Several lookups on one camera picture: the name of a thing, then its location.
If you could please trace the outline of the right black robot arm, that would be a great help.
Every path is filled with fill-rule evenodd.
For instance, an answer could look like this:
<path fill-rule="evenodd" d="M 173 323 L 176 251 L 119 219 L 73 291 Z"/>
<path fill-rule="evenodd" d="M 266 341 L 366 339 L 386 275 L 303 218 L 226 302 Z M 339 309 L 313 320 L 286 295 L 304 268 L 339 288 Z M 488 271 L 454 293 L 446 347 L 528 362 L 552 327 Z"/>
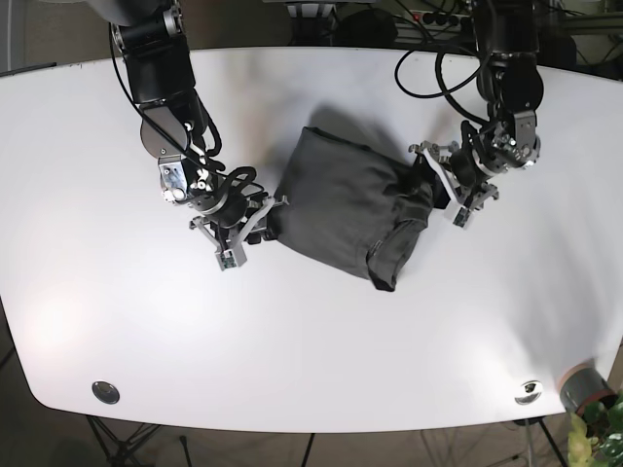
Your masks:
<path fill-rule="evenodd" d="M 227 171 L 216 159 L 222 139 L 196 91 L 180 4 L 159 1 L 131 25 L 110 24 L 109 44 L 126 66 L 117 78 L 141 119 L 163 198 L 197 211 L 189 227 L 214 245 L 220 269 L 242 267 L 245 243 L 274 239 L 267 216 L 287 198 L 257 184 L 254 167 Z"/>

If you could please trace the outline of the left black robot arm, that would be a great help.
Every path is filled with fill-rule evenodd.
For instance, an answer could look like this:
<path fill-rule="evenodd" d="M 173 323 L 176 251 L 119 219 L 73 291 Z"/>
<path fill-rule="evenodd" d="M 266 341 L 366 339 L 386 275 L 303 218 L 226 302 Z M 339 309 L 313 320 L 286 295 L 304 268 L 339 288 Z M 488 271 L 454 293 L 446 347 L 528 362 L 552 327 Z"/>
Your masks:
<path fill-rule="evenodd" d="M 462 115 L 460 142 L 445 146 L 424 141 L 414 152 L 426 156 L 448 194 L 454 225 L 467 226 L 472 213 L 499 196 L 492 179 L 534 165 L 541 142 L 536 110 L 544 84 L 531 1 L 472 1 L 469 4 L 479 66 L 449 88 L 442 74 L 447 52 L 441 47 L 434 73 L 443 97 Z"/>

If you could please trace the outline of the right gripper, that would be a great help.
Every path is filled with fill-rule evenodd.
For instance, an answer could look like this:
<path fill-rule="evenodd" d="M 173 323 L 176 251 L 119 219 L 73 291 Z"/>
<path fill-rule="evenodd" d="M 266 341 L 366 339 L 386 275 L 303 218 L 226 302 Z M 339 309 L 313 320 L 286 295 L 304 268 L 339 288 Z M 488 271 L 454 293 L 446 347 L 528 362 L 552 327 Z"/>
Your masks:
<path fill-rule="evenodd" d="M 240 268 L 246 262 L 245 244 L 277 238 L 269 214 L 288 205 L 287 196 L 273 197 L 255 182 L 250 166 L 228 174 L 194 161 L 162 161 L 161 187 L 166 201 L 198 212 L 189 224 L 215 247 L 220 269 Z"/>

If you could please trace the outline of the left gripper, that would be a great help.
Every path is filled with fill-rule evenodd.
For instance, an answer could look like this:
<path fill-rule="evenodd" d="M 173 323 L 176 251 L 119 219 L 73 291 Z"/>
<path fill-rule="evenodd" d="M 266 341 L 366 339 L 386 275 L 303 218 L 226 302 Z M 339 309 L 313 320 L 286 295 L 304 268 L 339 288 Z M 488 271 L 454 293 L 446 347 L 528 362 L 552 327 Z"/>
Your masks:
<path fill-rule="evenodd" d="M 470 122 L 460 126 L 460 142 L 413 144 L 415 159 L 409 170 L 409 194 L 429 194 L 432 206 L 450 210 L 453 224 L 466 229 L 472 214 L 482 210 L 499 191 L 492 179 L 514 169 L 534 165 L 541 142 L 536 134 L 534 112 L 512 114 L 507 120 L 476 129 Z"/>

